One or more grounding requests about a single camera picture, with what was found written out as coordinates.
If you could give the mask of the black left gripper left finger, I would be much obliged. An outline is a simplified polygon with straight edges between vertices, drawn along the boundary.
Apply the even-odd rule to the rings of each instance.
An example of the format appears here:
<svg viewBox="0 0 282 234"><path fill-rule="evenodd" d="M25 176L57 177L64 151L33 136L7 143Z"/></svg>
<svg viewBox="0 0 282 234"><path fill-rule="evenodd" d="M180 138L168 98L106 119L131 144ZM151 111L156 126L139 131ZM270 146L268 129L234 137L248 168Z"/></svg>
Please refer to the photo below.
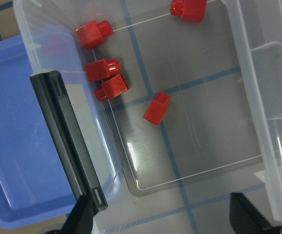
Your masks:
<svg viewBox="0 0 282 234"><path fill-rule="evenodd" d="M90 234L93 230L93 219L98 212L93 198L89 195L81 195L61 228L60 233Z"/></svg>

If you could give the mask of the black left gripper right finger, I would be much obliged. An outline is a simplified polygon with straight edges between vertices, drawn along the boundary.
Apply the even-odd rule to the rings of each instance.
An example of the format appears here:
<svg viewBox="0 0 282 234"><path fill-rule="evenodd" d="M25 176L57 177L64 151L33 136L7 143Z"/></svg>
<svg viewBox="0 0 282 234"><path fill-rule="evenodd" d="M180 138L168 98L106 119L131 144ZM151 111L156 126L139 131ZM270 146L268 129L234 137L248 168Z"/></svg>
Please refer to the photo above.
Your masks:
<svg viewBox="0 0 282 234"><path fill-rule="evenodd" d="M236 234L272 234L272 225L243 193L230 195L230 225Z"/></svg>

